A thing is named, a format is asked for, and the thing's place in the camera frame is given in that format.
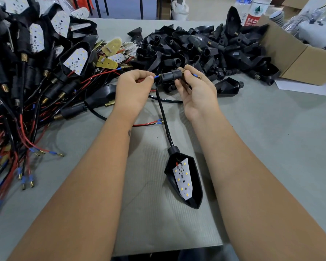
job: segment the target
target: person's left hand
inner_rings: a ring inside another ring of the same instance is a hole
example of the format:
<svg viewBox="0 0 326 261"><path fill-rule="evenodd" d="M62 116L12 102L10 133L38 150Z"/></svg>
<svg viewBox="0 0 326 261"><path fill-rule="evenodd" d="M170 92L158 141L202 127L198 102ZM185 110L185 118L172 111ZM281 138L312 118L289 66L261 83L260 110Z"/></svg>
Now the person's left hand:
<svg viewBox="0 0 326 261"><path fill-rule="evenodd" d="M114 112L129 119L133 124L147 101L154 76L154 73L142 70L132 70L122 74L116 87Z"/></svg>

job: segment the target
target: pile of black plastic housings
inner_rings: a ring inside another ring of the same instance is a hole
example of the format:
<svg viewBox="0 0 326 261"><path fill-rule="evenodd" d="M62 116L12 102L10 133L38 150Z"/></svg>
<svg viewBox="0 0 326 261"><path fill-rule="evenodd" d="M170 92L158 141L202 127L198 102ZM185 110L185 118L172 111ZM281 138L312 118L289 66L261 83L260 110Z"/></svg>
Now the pile of black plastic housings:
<svg viewBox="0 0 326 261"><path fill-rule="evenodd" d="M216 83L219 96L234 96L242 83L226 78L242 71L251 78L268 85L274 83L280 71L266 57L266 50L259 41L268 29L264 26L241 26L236 8L228 11L226 24L199 26L186 31L173 25L163 26L143 39L141 27L128 33L137 42L137 60L131 61L136 69L156 74L169 72L186 64L194 66ZM166 92L176 89L174 81L162 83Z"/></svg>

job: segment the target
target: floor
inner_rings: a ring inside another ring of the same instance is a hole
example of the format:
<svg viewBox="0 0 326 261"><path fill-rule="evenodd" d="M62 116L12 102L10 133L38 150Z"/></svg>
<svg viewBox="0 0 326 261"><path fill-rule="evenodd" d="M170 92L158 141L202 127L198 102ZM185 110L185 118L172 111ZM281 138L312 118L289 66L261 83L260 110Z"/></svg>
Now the floor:
<svg viewBox="0 0 326 261"><path fill-rule="evenodd" d="M95 0L92 17L98 17ZM106 15L104 0L98 0L102 18L117 19L140 19L139 0L106 0L109 16ZM229 8L235 0L186 0L189 6L190 21L225 21ZM276 9L269 8L267 14ZM143 18L147 20L156 19L156 0L143 0Z"/></svg>

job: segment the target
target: hand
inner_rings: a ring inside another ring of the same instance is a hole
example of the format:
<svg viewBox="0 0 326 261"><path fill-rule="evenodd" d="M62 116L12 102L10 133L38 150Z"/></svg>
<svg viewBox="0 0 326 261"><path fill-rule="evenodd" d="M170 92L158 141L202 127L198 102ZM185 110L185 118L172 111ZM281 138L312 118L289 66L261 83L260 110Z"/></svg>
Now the hand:
<svg viewBox="0 0 326 261"><path fill-rule="evenodd" d="M209 114L219 112L215 85L203 73L190 65L185 66L184 76L192 89L181 79L175 80L175 86L181 95L187 119L194 122Z"/></svg>
<svg viewBox="0 0 326 261"><path fill-rule="evenodd" d="M122 74L116 87L114 112L129 119L133 124L147 101L154 76L152 72L141 70L132 70ZM137 80L143 78L142 82L137 83Z"/></svg>

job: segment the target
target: work table surface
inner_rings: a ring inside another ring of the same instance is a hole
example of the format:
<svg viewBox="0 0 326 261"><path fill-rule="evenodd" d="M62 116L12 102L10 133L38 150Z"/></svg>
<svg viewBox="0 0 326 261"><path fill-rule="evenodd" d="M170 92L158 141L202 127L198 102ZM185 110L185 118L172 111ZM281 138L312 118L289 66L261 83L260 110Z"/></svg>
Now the work table surface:
<svg viewBox="0 0 326 261"><path fill-rule="evenodd" d="M220 24L123 19L94 21L98 24L99 37L107 41L115 37L129 41L127 32L139 26L145 37L164 25L174 24L175 28L181 26L188 30ZM245 74L233 78L243 81L244 88L235 97L218 99L222 112L245 144L326 231L326 96L278 90L276 85L269 87ZM180 99L177 92L162 93L161 97ZM196 159L204 191L203 202L199 210L189 208L166 180L164 169L169 157L169 143L164 127L133 128L114 255L221 245L227 238L208 168L183 106L172 103L163 103L163 106L174 144L182 153ZM111 110L112 107L97 109L106 117ZM154 121L160 116L158 102L148 100L137 123ZM12 187L0 211L0 261L9 256L87 151L103 123L87 112L69 121L53 123L47 130L40 145L66 156L59 158L46 154L35 158L32 171L36 176L36 187L21 191L18 182ZM92 172L85 174L92 177ZM99 207L107 207L107 202Z"/></svg>

